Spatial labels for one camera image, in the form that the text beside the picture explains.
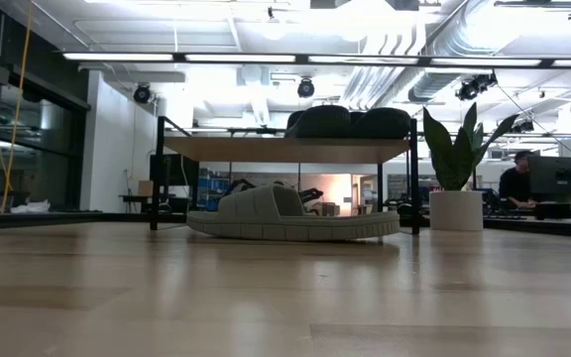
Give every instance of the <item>plant leaf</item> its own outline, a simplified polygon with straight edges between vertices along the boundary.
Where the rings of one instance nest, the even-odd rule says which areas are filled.
[[[464,124],[462,127],[466,130],[466,134],[469,136],[475,132],[475,125],[477,124],[477,102],[473,103],[471,108],[466,112],[464,117]],[[475,145],[475,137],[469,137],[471,141],[471,146]]]
[[[424,139],[431,150],[431,163],[435,169],[437,180],[444,189],[459,189],[459,182],[455,173],[455,162],[452,157],[453,144],[448,130],[433,119],[426,108],[424,113]]]
[[[497,130],[491,136],[491,139],[489,139],[488,142],[486,142],[486,144],[482,145],[479,149],[477,149],[477,151],[475,152],[475,163],[474,163],[475,166],[477,166],[482,161],[482,159],[484,158],[484,154],[486,154],[486,151],[488,150],[488,147],[491,144],[493,144],[493,142],[496,141],[499,137],[501,137],[502,135],[506,134],[508,131],[511,130],[514,124],[514,120],[516,120],[516,118],[518,117],[519,115],[515,114],[513,116],[504,119],[504,121],[500,123],[500,126],[497,127]]]
[[[484,142],[484,123],[480,123],[480,125],[477,127],[477,130],[473,134],[473,141],[471,143],[473,151],[479,149],[482,146],[483,142]]]
[[[471,141],[469,135],[464,128],[460,128],[453,144],[453,157],[455,158],[455,175],[457,176],[458,189],[466,184],[468,178],[473,172],[475,156],[473,155],[473,148],[471,148]]]

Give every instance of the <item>shelf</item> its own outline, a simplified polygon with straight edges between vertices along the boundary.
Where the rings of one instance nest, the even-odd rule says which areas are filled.
[[[407,140],[166,137],[165,146],[199,162],[382,164]]]

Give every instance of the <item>man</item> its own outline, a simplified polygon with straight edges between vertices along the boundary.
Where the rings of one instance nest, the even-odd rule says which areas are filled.
[[[530,173],[527,157],[530,151],[522,151],[514,156],[514,168],[506,170],[500,179],[500,197],[505,198],[508,208],[534,208],[530,191]]]

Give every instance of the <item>gray slide sandal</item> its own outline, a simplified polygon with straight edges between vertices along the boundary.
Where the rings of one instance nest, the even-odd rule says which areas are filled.
[[[221,199],[218,212],[189,212],[196,231],[220,237],[276,241],[331,241],[380,237],[400,231],[400,217],[382,212],[353,217],[305,215],[296,190],[265,185]]]

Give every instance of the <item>white planter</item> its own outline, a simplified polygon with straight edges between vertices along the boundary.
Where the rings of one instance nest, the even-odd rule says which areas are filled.
[[[431,229],[480,231],[484,229],[482,193],[438,191],[429,194]]]

